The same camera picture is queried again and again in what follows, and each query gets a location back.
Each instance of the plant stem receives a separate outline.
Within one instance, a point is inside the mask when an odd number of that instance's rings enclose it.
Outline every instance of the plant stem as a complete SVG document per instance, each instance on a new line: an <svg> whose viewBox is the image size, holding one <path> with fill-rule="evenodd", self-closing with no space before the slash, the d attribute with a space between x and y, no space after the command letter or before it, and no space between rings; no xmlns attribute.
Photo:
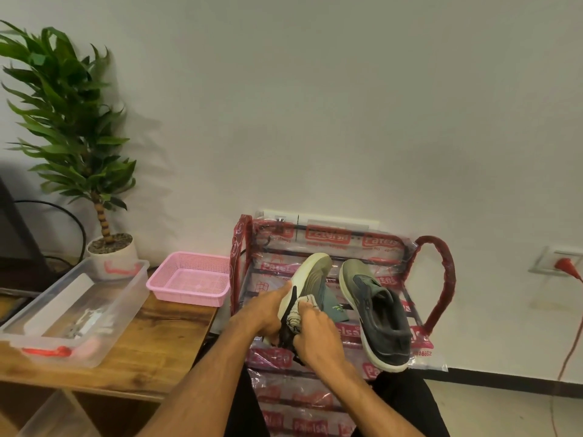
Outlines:
<svg viewBox="0 0 583 437"><path fill-rule="evenodd" d="M114 243L115 241L109 230L109 222L107 222L106 219L106 212L105 208L103 208L103 203L98 198L94 198L93 207L95 207L97 219L99 219L99 223L101 224L101 235L103 236L103 240L109 244Z"/></svg>

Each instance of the black pants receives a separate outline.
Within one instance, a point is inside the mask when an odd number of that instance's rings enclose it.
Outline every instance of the black pants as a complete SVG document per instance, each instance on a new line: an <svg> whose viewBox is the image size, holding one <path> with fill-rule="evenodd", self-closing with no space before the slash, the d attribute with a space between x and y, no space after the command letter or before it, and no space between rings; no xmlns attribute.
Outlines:
<svg viewBox="0 0 583 437"><path fill-rule="evenodd" d="M205 344L196 361L200 360L213 344L214 340ZM429 387L415 371L405 370L394 374L382 372L372 386L386 404L426 437L449 437ZM224 435L269 437L269 430L259 408L246 365L241 370ZM352 436L361 437L362 434L356 429Z"/></svg>

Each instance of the hand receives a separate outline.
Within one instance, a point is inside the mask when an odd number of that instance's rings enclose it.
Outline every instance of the hand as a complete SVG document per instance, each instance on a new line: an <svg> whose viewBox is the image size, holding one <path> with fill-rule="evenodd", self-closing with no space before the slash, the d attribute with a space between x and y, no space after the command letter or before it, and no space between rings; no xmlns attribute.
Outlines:
<svg viewBox="0 0 583 437"><path fill-rule="evenodd" d="M292 282L288 281L277 290L266 291L249 301L231 320L242 320L244 326L251 328L255 336L273 338L274 341L281 328L278 318L279 306L282 299L292 288Z"/></svg>
<svg viewBox="0 0 583 437"><path fill-rule="evenodd" d="M302 362L314 370L325 384L340 377L350 364L344 357L342 340L334 322L308 302L298 304L302 332L294 337L293 345Z"/></svg>

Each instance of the red cable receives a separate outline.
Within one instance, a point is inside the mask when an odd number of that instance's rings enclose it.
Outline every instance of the red cable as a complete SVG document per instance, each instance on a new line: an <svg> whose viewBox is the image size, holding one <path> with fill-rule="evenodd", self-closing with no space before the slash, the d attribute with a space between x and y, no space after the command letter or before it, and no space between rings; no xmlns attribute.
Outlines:
<svg viewBox="0 0 583 437"><path fill-rule="evenodd" d="M579 274L579 272L577 271L577 269L573 265L571 259L563 257L557 261L557 263L554 265L554 267L558 270L564 271L565 273L569 274L570 276L574 277L575 279L577 279L583 283L583 279L581 279L581 275ZM563 374L565 373L565 369L567 368L567 364L569 363L569 359L571 358L571 356L575 352L575 349L577 348L577 344L579 343L579 338L581 337L582 330L583 330L583 317L581 318L581 323L579 323L579 329L577 330L577 334L575 335L575 340L573 341L573 345L571 346L571 350L567 354L567 357L565 357L565 360L563 361L563 366L561 367L561 371L558 373L557 383L555 384L553 394L550 397L550 420L551 420L551 423L553 424L553 431L554 431L555 437L558 437L558 433L557 433L557 427L554 424L554 398L560 390L561 378L563 377Z"/></svg>

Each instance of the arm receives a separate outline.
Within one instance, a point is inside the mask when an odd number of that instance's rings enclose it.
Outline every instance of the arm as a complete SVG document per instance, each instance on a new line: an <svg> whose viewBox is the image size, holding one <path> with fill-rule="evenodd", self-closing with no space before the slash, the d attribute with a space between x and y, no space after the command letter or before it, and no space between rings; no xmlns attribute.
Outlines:
<svg viewBox="0 0 583 437"><path fill-rule="evenodd" d="M172 390L139 437L222 437L241 368L255 336L281 328L279 304L289 286L251 300L229 320L209 352Z"/></svg>
<svg viewBox="0 0 583 437"><path fill-rule="evenodd" d="M331 319L300 302L302 332L295 350L334 393L366 437L423 437L414 426L387 405L362 380L344 357L340 334Z"/></svg>

